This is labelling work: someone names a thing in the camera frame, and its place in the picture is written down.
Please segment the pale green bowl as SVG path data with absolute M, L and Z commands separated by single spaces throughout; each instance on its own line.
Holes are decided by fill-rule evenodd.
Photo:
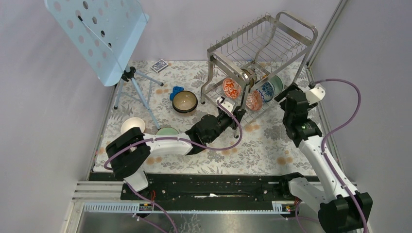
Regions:
M 283 81 L 277 75 L 270 78 L 269 82 L 271 83 L 271 85 L 274 88 L 274 96 L 279 95 L 283 91 L 283 89 L 284 89 Z

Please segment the blue white patterned bowl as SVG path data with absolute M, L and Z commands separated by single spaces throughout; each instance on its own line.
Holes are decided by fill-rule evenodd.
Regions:
M 257 91 L 260 93 L 263 102 L 270 102 L 275 95 L 275 89 L 270 82 L 265 82 Z

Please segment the stainless steel dish rack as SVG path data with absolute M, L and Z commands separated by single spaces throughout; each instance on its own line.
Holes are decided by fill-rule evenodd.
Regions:
M 240 95 L 234 100 L 246 110 L 241 123 L 250 125 L 276 108 L 277 103 L 264 102 L 260 110 L 253 111 L 246 106 L 247 95 L 275 75 L 281 78 L 284 88 L 296 81 L 318 35 L 317 28 L 310 22 L 289 11 L 281 11 L 275 16 L 260 16 L 223 36 L 206 50 L 208 75 L 201 86 L 199 102 L 209 101 L 215 105 L 215 100 L 224 96 L 223 81 L 229 77 L 241 86 Z M 253 87 L 249 86 L 250 80 L 243 68 L 255 71 L 257 81 Z

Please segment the light green celadon bowl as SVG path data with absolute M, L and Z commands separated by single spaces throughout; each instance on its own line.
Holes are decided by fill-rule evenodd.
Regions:
M 179 131 L 172 127 L 162 128 L 158 130 L 158 132 L 156 133 L 156 135 L 177 135 L 177 134 L 179 134 Z

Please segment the orange white bowl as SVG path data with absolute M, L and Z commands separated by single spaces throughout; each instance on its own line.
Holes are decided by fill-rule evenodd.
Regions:
M 125 120 L 120 128 L 121 134 L 124 134 L 131 128 L 138 127 L 140 128 L 141 132 L 143 133 L 146 129 L 146 124 L 143 119 L 139 117 L 131 117 L 127 120 Z

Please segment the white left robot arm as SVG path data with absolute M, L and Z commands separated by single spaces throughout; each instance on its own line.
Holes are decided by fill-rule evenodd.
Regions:
M 204 115 L 189 130 L 176 135 L 151 135 L 143 133 L 139 127 L 132 127 L 106 147 L 108 159 L 104 168 L 128 184 L 138 199 L 146 199 L 151 187 L 141 166 L 149 156 L 195 155 L 213 150 L 208 144 L 227 128 L 241 129 L 240 121 L 246 110 L 239 106 L 228 110 L 219 105 L 218 112 L 218 116 Z

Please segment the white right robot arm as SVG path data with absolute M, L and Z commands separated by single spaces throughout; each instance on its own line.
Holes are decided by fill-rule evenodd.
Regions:
M 299 173 L 283 177 L 279 195 L 285 200 L 296 197 L 317 213 L 326 233 L 344 233 L 363 229 L 368 232 L 367 220 L 372 208 L 372 198 L 360 193 L 340 169 L 326 146 L 317 124 L 309 119 L 309 111 L 326 95 L 320 84 L 304 91 L 292 83 L 275 100 L 284 111 L 286 134 L 305 155 L 315 171 L 323 190 L 310 184 Z

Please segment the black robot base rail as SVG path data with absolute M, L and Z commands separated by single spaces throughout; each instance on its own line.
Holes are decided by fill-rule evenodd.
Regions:
M 272 202 L 295 204 L 284 176 L 147 174 L 139 192 L 167 211 L 264 211 Z

